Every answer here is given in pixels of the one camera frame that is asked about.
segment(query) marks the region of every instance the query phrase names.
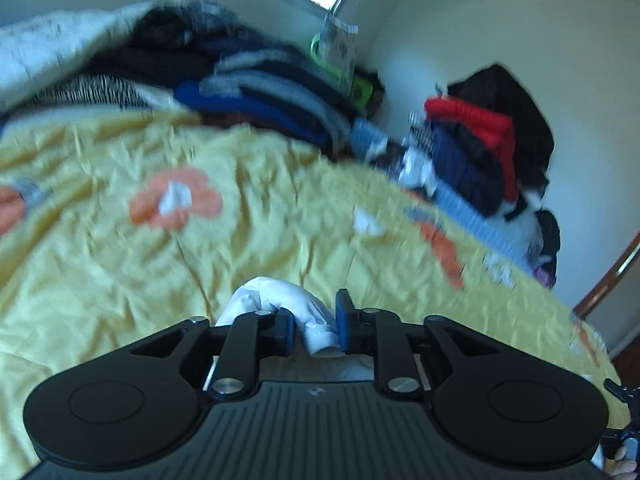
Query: white quilt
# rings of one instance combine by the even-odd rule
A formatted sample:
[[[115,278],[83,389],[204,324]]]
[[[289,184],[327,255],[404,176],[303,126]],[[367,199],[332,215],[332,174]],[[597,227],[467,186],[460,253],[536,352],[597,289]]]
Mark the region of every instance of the white quilt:
[[[0,114],[121,44],[152,6],[57,10],[0,28]]]

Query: pile of clothes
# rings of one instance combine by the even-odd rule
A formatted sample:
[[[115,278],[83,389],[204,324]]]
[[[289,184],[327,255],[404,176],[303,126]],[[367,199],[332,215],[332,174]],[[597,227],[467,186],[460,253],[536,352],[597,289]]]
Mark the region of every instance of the pile of clothes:
[[[101,50],[24,106],[153,107],[141,91],[151,86],[201,112],[205,124],[249,123],[335,155],[363,113],[338,83],[297,46],[249,27],[217,2],[172,0],[140,17],[124,44]]]
[[[500,215],[507,224],[525,212],[536,216],[528,258],[534,275],[553,286],[558,222],[547,210],[532,210],[526,199],[544,195],[554,148],[533,99],[505,67],[494,64],[449,84],[446,95],[427,99],[424,109],[428,134],[412,142],[430,152],[439,179],[482,216]]]

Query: red towel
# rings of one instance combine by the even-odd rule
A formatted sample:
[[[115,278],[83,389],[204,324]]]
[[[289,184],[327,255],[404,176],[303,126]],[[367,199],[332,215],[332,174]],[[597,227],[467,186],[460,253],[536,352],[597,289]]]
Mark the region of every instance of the red towel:
[[[516,149],[513,120],[455,98],[429,97],[424,104],[429,119],[462,123],[498,158],[504,174],[504,199],[516,202],[518,187],[513,169]]]

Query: orange flower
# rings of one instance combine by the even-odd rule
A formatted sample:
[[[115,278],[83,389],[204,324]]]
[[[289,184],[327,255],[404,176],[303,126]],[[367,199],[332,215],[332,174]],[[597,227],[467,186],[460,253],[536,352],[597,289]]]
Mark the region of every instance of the orange flower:
[[[191,205],[178,207],[162,215],[158,206],[169,189],[170,182],[179,182],[189,188]],[[158,173],[129,202],[129,216],[134,224],[148,223],[153,228],[181,229],[191,214],[204,217],[219,216],[222,211],[220,193],[209,187],[207,175],[194,168],[180,168]]]
[[[13,187],[0,186],[0,235],[13,229],[27,209],[20,193]]]

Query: yellow bedsheet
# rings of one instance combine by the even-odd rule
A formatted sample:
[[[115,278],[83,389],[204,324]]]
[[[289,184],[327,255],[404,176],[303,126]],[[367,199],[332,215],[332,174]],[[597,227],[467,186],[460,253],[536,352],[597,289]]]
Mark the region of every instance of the yellow bedsheet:
[[[346,287],[356,305],[407,322],[443,314],[596,384],[617,378],[590,328],[585,346],[566,307],[514,267],[513,290],[492,281],[487,248],[436,212],[465,266],[465,289],[453,290],[404,218],[414,199],[383,175],[332,165],[278,134],[196,122],[131,112],[0,142],[0,186],[27,177],[49,193],[0,238],[1,480],[36,463],[22,406],[39,382],[189,316],[215,319],[255,276],[300,284],[329,306]],[[222,215],[193,217],[179,232],[133,225],[128,201],[180,167],[209,177]],[[385,234],[356,234],[354,206]],[[626,410],[607,400],[610,425],[622,427]]]

